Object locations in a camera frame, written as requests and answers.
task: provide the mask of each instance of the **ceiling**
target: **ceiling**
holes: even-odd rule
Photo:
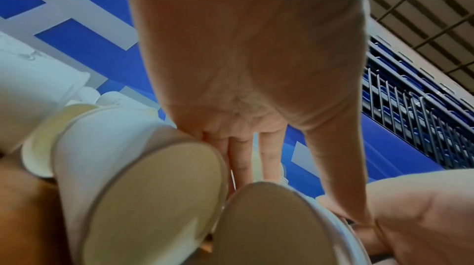
[[[474,94],[474,0],[370,0],[371,16]]]

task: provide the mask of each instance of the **hand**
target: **hand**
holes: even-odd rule
[[[367,0],[130,0],[147,72],[177,127],[215,146],[237,188],[252,136],[278,180],[288,123],[305,134],[326,193],[369,218],[360,136]]]
[[[472,264],[473,181],[474,170],[467,169],[370,183],[367,198],[376,225],[356,225],[354,230],[369,255],[394,255],[395,260],[383,264]],[[348,218],[328,197],[317,200]]]

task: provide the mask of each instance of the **skin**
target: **skin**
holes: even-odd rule
[[[129,0],[161,106],[224,156],[237,189],[278,180],[287,124],[300,129],[335,204],[370,222],[360,133],[367,0]]]
[[[355,225],[368,254],[392,254],[378,265],[467,265],[474,262],[474,170],[381,180],[367,186],[376,225]],[[328,197],[318,202],[350,216]]]

